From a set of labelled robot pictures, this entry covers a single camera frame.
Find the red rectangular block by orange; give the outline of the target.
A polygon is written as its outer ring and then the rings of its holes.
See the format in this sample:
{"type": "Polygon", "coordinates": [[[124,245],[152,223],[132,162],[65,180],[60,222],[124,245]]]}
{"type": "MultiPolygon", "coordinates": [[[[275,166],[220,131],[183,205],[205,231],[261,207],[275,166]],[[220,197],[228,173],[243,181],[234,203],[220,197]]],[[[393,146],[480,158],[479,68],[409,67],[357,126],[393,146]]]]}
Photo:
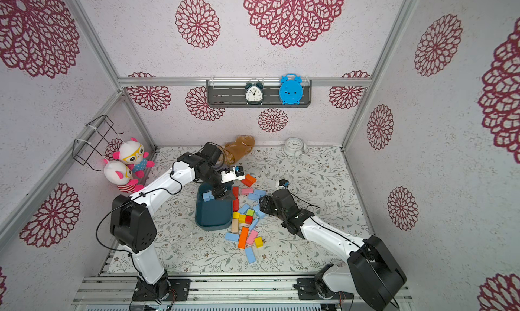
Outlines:
{"type": "Polygon", "coordinates": [[[253,182],[251,182],[248,178],[241,180],[241,182],[249,188],[253,186],[253,182]]]}

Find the red rectangular block upper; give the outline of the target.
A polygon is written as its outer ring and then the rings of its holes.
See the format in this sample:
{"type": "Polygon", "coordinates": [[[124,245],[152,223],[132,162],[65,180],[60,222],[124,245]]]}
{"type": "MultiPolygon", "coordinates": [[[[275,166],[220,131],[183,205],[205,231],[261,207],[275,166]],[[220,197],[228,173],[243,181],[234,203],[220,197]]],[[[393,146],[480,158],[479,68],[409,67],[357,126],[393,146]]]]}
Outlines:
{"type": "Polygon", "coordinates": [[[240,194],[240,189],[237,186],[232,187],[232,193],[235,196],[235,199],[238,199],[240,194]]]}

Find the brown teddy bear plush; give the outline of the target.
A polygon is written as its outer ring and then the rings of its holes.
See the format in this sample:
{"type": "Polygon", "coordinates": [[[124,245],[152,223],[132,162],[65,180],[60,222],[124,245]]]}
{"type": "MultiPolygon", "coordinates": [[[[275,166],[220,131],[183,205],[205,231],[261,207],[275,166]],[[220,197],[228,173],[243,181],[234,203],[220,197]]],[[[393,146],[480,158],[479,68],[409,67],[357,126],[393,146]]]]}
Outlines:
{"type": "Polygon", "coordinates": [[[237,164],[244,156],[248,155],[255,146],[255,138],[250,135],[238,136],[234,142],[226,143],[223,147],[228,166],[237,164]]]}

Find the light blue block left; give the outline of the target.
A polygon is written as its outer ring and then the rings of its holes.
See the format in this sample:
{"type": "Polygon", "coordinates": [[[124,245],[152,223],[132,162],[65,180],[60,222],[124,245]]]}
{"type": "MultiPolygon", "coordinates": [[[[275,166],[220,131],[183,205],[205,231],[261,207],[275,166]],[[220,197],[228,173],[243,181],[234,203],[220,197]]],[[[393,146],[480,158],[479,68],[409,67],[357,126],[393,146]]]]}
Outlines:
{"type": "Polygon", "coordinates": [[[236,233],[228,232],[228,233],[226,233],[226,235],[225,235],[225,240],[227,240],[227,241],[233,241],[233,242],[239,242],[239,240],[240,240],[240,235],[239,235],[239,234],[236,234],[236,233]]]}

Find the dark green alarm clock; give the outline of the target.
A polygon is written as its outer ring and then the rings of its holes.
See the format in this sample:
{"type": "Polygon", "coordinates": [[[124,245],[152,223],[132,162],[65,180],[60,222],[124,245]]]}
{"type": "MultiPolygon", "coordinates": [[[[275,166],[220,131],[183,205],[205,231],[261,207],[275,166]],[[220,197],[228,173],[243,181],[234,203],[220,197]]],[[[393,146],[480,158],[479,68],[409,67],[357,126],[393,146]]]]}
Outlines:
{"type": "Polygon", "coordinates": [[[262,105],[264,100],[264,85],[261,82],[248,83],[245,87],[247,105],[262,105]]]}

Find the pink rectangular block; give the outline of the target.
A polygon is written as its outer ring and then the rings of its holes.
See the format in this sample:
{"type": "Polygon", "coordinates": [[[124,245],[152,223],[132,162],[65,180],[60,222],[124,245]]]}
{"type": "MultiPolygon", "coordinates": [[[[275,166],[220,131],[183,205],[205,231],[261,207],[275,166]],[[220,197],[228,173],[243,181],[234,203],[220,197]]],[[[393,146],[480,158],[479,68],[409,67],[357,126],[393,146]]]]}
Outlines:
{"type": "Polygon", "coordinates": [[[254,192],[255,192],[255,190],[252,188],[243,188],[243,189],[241,189],[240,193],[242,195],[250,195],[250,194],[253,194],[254,192]]]}

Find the yellow cube far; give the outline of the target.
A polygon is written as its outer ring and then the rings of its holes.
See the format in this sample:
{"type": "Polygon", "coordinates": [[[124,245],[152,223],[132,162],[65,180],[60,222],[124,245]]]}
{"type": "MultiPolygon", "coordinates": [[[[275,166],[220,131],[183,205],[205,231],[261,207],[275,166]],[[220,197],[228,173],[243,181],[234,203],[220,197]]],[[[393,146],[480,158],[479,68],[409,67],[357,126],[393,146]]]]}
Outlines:
{"type": "Polygon", "coordinates": [[[257,237],[254,240],[254,244],[255,244],[255,246],[257,248],[263,247],[264,246],[264,240],[261,237],[257,237]]]}

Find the long orange block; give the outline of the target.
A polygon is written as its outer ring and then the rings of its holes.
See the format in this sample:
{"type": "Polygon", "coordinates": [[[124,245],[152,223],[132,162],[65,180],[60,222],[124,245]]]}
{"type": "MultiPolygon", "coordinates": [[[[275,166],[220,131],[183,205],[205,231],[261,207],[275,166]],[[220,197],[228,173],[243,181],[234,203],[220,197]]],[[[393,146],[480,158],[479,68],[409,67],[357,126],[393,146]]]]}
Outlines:
{"type": "Polygon", "coordinates": [[[249,228],[246,226],[242,227],[241,233],[239,236],[239,241],[238,241],[239,249],[242,249],[242,250],[246,249],[246,241],[247,241],[248,236],[249,236],[249,228]]]}

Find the light blue narrow block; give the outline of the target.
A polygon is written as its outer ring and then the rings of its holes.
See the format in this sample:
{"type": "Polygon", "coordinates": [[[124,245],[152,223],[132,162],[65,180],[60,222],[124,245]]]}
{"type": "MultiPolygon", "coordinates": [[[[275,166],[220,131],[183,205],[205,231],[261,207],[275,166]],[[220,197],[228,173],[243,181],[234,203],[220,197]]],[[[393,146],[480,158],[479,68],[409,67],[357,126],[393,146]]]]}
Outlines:
{"type": "Polygon", "coordinates": [[[254,231],[255,227],[258,225],[259,219],[254,219],[252,224],[249,227],[249,232],[254,231]]]}

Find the white alarm clock on table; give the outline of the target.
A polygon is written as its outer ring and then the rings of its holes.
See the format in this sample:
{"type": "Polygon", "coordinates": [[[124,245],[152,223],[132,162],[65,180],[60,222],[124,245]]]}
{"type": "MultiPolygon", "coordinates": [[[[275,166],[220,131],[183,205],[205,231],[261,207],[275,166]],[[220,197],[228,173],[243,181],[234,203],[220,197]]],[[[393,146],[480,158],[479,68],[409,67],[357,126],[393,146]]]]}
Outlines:
{"type": "Polygon", "coordinates": [[[307,151],[307,144],[300,138],[288,138],[283,146],[284,154],[289,157],[300,157],[307,151]]]}

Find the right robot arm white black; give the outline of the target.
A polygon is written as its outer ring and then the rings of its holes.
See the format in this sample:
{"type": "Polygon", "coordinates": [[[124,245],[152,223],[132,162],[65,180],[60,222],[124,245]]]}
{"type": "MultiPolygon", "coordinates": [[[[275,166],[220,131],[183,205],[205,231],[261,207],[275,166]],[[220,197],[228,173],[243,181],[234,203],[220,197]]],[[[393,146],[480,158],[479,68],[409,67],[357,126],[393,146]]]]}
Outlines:
{"type": "Polygon", "coordinates": [[[297,205],[299,197],[280,180],[278,190],[259,199],[260,210],[281,220],[292,235],[313,242],[340,258],[329,263],[314,278],[299,278],[294,288],[302,300],[331,300],[359,296],[373,310],[399,308],[396,296],[407,277],[389,248],[378,237],[355,237],[320,219],[308,208],[297,205]]]}

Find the pink block lower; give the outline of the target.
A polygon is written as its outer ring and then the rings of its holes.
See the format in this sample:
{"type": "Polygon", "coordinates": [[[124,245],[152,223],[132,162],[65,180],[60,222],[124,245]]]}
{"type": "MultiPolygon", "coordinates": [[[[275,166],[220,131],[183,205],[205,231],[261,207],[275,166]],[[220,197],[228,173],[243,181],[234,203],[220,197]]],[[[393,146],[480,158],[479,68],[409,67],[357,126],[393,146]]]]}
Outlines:
{"type": "Polygon", "coordinates": [[[258,232],[253,230],[249,233],[249,236],[246,240],[246,244],[249,245],[249,246],[252,246],[255,244],[255,240],[257,239],[258,237],[258,232]]]}

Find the white owl plush yellow glasses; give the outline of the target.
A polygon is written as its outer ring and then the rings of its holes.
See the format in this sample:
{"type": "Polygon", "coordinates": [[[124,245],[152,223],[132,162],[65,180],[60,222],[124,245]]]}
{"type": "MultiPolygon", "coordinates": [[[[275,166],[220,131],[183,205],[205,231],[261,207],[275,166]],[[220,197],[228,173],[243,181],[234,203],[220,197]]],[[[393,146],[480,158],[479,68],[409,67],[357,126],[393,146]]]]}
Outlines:
{"type": "Polygon", "coordinates": [[[155,166],[153,161],[148,160],[149,153],[136,138],[124,142],[119,150],[112,154],[112,158],[124,163],[139,179],[144,177],[146,169],[155,166]]]}

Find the blue alarm clock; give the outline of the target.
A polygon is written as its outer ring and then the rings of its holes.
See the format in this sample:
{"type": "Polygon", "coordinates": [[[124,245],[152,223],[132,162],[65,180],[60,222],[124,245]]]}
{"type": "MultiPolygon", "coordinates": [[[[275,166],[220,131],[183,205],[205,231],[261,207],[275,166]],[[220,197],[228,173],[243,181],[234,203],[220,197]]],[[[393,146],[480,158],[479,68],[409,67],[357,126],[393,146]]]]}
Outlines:
{"type": "Polygon", "coordinates": [[[279,98],[283,105],[298,105],[303,97],[302,78],[287,74],[280,79],[279,98]]]}

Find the white plush striped legs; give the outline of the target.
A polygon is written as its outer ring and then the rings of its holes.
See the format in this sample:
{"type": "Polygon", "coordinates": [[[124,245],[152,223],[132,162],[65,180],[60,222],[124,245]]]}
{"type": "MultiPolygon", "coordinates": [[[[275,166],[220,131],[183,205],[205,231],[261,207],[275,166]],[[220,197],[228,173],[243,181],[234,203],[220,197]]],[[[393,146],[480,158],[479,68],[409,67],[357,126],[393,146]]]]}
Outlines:
{"type": "Polygon", "coordinates": [[[117,186],[122,193],[136,193],[144,186],[134,179],[132,171],[120,161],[109,161],[104,159],[104,175],[107,180],[117,186]]]}

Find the light blue block far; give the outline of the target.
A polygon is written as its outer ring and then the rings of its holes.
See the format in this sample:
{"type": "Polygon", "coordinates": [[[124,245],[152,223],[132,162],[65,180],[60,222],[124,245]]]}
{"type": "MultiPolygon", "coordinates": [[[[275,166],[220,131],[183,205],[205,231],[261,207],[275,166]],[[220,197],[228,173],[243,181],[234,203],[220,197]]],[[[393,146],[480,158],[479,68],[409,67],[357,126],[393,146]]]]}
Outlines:
{"type": "Polygon", "coordinates": [[[246,254],[246,258],[247,258],[247,261],[248,261],[249,264],[252,264],[252,263],[257,262],[252,247],[247,247],[247,248],[245,249],[245,254],[246,254]]]}

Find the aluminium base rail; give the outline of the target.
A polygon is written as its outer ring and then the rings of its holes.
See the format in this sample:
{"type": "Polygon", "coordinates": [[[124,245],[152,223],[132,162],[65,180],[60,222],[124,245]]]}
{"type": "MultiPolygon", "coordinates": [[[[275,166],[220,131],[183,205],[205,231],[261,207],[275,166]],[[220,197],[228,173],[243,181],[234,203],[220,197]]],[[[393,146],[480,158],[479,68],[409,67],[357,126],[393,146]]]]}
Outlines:
{"type": "MultiPolygon", "coordinates": [[[[239,304],[254,303],[301,303],[295,285],[302,279],[313,280],[312,274],[271,274],[271,275],[192,275],[172,276],[177,297],[187,296],[182,304],[239,304]]],[[[85,277],[72,305],[128,305],[134,295],[138,280],[134,277],[85,277]]]]}

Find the long natural wooden block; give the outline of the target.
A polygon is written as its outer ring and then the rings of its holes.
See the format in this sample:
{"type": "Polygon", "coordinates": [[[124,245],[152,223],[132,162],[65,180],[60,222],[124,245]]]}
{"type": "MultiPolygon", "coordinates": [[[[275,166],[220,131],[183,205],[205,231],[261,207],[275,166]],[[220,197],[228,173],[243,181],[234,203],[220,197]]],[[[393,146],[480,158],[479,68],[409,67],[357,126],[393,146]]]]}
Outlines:
{"type": "Polygon", "coordinates": [[[238,234],[239,233],[239,219],[233,219],[232,220],[232,227],[231,227],[231,233],[232,234],[238,234]]]}

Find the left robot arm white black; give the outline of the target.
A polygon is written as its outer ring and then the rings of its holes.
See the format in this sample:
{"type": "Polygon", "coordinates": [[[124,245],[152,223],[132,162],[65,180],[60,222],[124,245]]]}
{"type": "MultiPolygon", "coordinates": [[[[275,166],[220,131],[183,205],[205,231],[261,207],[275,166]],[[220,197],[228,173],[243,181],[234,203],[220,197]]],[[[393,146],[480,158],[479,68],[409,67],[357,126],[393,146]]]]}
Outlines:
{"type": "Polygon", "coordinates": [[[211,198],[205,201],[199,194],[197,207],[205,208],[211,218],[231,218],[236,200],[232,186],[234,181],[245,179],[245,172],[241,166],[218,169],[216,163],[222,154],[218,145],[208,142],[197,153],[181,155],[169,171],[142,190],[128,197],[119,195],[112,202],[110,232],[130,253],[138,283],[157,298],[166,296],[169,281],[154,246],[157,228],[153,216],[186,185],[200,180],[200,190],[210,193],[211,198]]]}

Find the dark teal plastic bin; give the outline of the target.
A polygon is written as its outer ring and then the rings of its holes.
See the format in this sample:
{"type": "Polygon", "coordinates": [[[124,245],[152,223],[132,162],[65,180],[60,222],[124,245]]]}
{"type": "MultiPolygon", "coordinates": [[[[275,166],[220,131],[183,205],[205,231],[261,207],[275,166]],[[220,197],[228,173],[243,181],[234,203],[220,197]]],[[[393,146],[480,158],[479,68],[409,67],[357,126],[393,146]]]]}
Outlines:
{"type": "Polygon", "coordinates": [[[227,185],[228,194],[225,199],[205,201],[203,195],[211,192],[212,186],[202,183],[196,196],[195,223],[204,231],[220,231],[231,226],[233,215],[232,185],[227,185]]]}

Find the grey wall shelf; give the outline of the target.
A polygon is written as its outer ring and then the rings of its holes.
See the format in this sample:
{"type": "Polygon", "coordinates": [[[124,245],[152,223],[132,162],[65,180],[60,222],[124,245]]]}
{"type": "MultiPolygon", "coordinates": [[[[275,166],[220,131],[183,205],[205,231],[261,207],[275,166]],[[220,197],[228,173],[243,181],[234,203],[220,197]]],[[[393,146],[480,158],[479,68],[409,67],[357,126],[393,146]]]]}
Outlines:
{"type": "Polygon", "coordinates": [[[298,104],[288,104],[280,96],[280,83],[263,81],[223,83],[207,81],[207,103],[211,108],[307,108],[311,86],[303,86],[298,104]]]}

